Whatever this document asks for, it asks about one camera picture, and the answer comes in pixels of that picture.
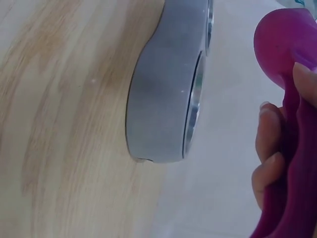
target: fingernail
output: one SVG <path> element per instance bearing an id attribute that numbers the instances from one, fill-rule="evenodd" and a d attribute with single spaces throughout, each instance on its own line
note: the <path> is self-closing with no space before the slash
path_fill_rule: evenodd
<path id="1" fill-rule="evenodd" d="M 276 160 L 276 154 L 275 155 L 272 155 L 270 158 L 268 158 L 265 162 L 266 165 L 270 165 L 270 164 L 273 164 Z"/>
<path id="2" fill-rule="evenodd" d="M 267 104 L 269 104 L 269 102 L 264 102 L 264 103 L 262 103 L 262 104 L 260 105 L 260 110 L 261 110 L 265 105 L 267 105 Z"/>
<path id="3" fill-rule="evenodd" d="M 306 65 L 306 68 L 314 68 L 317 65 L 316 59 L 314 57 L 311 57 L 310 54 L 307 52 L 303 52 L 299 49 L 293 49 L 292 50 L 292 55 L 294 60 L 301 64 L 301 65 Z"/>
<path id="4" fill-rule="evenodd" d="M 298 62 L 295 62 L 294 68 L 299 70 L 303 74 L 309 74 L 312 72 L 308 67 Z"/>
<path id="5" fill-rule="evenodd" d="M 267 117 L 270 117 L 271 121 L 279 122 L 279 117 L 274 111 L 270 110 L 269 108 L 262 108 L 259 113 L 259 123 L 261 122 L 261 118 L 263 115 L 267 115 Z"/>

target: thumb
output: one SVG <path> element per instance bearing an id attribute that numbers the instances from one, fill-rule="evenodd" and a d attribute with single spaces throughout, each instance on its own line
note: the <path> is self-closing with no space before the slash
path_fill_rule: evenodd
<path id="1" fill-rule="evenodd" d="M 317 74 L 296 62 L 293 68 L 293 78 L 299 94 L 317 108 Z"/>

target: gray metal ring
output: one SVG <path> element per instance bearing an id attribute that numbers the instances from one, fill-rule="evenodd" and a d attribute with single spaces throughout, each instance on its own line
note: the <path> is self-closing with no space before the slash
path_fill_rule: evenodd
<path id="1" fill-rule="evenodd" d="M 207 34 L 206 34 L 206 54 L 208 55 L 210 52 L 210 44 L 211 44 L 211 33 L 213 27 L 213 0 L 209 0 L 208 2 L 208 17 L 207 17 Z"/>
<path id="2" fill-rule="evenodd" d="M 190 147 L 192 145 L 194 132 L 196 129 L 197 121 L 200 113 L 200 101 L 205 73 L 206 65 L 206 56 L 201 53 L 198 58 L 196 73 L 193 81 L 193 88 L 191 92 L 189 109 L 187 114 L 187 123 L 185 128 L 185 137 L 184 137 L 184 151 L 183 157 L 186 157 Z"/>
<path id="3" fill-rule="evenodd" d="M 165 1 L 131 80 L 126 140 L 132 157 L 168 163 L 188 154 L 209 47 L 208 9 L 209 0 Z"/>

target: gray metal part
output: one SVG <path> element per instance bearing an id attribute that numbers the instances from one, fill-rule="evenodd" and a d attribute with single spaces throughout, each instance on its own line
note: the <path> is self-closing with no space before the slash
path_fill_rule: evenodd
<path id="1" fill-rule="evenodd" d="M 206 54 L 208 0 L 166 0 L 159 25 L 132 77 L 126 114 L 131 156 L 155 163 L 183 160 L 193 78 Z"/>

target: light wooden table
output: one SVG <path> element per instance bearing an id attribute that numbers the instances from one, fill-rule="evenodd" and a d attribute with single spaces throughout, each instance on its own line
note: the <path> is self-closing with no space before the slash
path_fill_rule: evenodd
<path id="1" fill-rule="evenodd" d="M 148 238 L 125 106 L 163 0 L 0 0 L 0 237 Z"/>

